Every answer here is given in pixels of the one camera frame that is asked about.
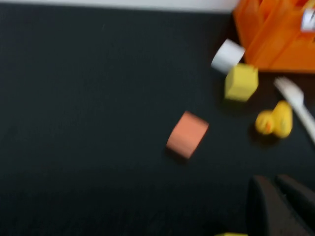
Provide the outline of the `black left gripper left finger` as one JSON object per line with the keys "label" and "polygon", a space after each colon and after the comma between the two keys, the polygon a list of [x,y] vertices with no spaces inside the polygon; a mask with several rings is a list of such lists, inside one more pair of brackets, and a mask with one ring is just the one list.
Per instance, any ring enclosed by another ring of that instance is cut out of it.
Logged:
{"label": "black left gripper left finger", "polygon": [[250,236],[311,236],[310,228],[293,209],[274,181],[253,176],[247,196],[247,231]]}

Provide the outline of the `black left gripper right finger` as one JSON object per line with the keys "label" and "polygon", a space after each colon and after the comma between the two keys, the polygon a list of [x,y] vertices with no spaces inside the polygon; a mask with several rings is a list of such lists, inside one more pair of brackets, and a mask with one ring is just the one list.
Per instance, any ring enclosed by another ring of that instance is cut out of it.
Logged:
{"label": "black left gripper right finger", "polygon": [[315,192],[288,175],[278,175],[275,182],[287,200],[310,227],[315,227]]}

